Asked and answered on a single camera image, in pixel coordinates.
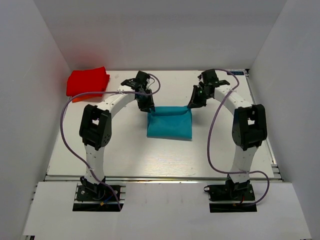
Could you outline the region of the teal t-shirt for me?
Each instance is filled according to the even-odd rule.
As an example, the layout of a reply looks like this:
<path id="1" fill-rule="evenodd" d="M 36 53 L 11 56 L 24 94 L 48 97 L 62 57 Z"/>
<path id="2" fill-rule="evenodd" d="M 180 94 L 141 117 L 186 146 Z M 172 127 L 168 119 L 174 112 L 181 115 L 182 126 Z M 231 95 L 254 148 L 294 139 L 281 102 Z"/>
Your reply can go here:
<path id="1" fill-rule="evenodd" d="M 192 111 L 187 106 L 157 106 L 147 114 L 148 138 L 191 140 Z"/>

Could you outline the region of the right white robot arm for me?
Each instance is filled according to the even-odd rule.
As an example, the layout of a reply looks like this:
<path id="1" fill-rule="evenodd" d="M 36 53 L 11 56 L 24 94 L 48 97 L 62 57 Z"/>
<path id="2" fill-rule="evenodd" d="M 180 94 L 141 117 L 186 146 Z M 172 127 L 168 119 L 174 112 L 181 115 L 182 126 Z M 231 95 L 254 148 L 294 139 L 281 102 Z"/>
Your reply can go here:
<path id="1" fill-rule="evenodd" d="M 199 83 L 193 86 L 187 107 L 189 109 L 205 107 L 209 99 L 220 102 L 212 125 L 222 107 L 232 114 L 231 136 L 236 145 L 232 167 L 230 171 L 218 169 L 215 171 L 226 174 L 232 181 L 225 187 L 225 192 L 229 198 L 236 200 L 243 195 L 244 187 L 249 184 L 254 155 L 267 138 L 267 121 L 264 106 L 252 104 L 240 96 L 236 92 L 236 88 L 240 85 L 238 78 L 229 71 L 225 72 L 235 78 L 236 86 L 230 87 L 227 80 L 219 80 L 215 69 L 205 70 L 198 76 Z"/>

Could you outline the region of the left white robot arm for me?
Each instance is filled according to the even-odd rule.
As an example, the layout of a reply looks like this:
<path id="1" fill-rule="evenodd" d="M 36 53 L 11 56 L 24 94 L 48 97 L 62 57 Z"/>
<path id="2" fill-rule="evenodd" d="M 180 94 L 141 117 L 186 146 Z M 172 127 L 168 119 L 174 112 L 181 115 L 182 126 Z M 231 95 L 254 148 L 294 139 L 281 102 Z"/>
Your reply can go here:
<path id="1" fill-rule="evenodd" d="M 88 193 L 99 200 L 105 196 L 104 151 L 112 137 L 112 118 L 127 104 L 136 101 L 142 112 L 155 111 L 155 104 L 150 89 L 153 77 L 143 71 L 136 76 L 124 80 L 117 91 L 111 93 L 97 105 L 88 104 L 82 114 L 79 135 L 85 148 L 86 168 L 85 176 L 80 181 L 88 188 Z"/>

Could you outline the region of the red folded t-shirt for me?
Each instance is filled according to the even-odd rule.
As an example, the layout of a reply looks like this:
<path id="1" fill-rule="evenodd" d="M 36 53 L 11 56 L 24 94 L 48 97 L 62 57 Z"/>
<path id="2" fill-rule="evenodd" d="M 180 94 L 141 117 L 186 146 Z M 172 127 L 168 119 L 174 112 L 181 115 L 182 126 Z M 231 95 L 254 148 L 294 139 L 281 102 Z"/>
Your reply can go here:
<path id="1" fill-rule="evenodd" d="M 74 70 L 67 79 L 66 95 L 74 97 L 86 92 L 104 92 L 108 86 L 110 75 L 105 67 L 87 70 Z"/>

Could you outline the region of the orange folded t-shirt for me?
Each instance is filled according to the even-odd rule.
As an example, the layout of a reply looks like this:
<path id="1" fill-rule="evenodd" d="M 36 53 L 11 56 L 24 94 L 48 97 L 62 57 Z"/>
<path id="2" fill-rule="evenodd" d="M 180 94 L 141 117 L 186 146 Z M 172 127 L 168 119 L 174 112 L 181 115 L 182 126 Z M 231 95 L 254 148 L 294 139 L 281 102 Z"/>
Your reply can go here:
<path id="1" fill-rule="evenodd" d="M 82 96 L 78 96 L 76 98 L 74 98 L 72 100 L 73 103 L 77 103 L 77 102 L 83 102 L 83 101 L 88 101 L 94 98 L 101 98 L 102 95 L 101 94 L 86 94 L 86 95 L 82 95 Z"/>

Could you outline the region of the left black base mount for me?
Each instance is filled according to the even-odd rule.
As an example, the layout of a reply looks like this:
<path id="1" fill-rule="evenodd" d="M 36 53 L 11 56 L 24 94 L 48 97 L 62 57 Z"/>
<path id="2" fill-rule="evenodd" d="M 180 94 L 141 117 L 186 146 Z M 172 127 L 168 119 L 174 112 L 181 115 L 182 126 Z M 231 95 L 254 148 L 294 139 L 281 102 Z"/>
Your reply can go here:
<path id="1" fill-rule="evenodd" d="M 94 196 L 83 185 L 78 185 L 76 188 L 73 212 L 120 212 L 116 197 L 108 188 L 103 190 L 102 194 Z"/>

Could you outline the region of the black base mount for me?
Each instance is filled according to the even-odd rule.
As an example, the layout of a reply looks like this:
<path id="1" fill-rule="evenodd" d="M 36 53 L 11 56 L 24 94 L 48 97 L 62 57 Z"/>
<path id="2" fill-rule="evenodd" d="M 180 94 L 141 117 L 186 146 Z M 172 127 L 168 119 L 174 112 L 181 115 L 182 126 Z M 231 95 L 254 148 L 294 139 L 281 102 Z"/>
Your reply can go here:
<path id="1" fill-rule="evenodd" d="M 257 205 L 251 184 L 232 191 L 226 184 L 212 184 L 203 188 L 208 194 L 210 213 L 255 213 Z"/>
<path id="2" fill-rule="evenodd" d="M 102 194 L 94 196 L 83 185 L 78 185 L 76 188 L 73 212 L 120 212 L 116 197 L 108 188 L 103 190 Z"/>

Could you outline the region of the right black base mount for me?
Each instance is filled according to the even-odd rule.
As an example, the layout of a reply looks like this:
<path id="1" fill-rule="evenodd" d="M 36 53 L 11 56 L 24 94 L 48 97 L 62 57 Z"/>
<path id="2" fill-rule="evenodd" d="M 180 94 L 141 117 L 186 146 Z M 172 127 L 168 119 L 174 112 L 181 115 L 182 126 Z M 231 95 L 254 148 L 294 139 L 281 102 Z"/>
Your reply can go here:
<path id="1" fill-rule="evenodd" d="M 251 184 L 232 191 L 226 184 L 212 184 L 203 188 L 208 194 L 210 213 L 255 213 L 257 205 Z"/>

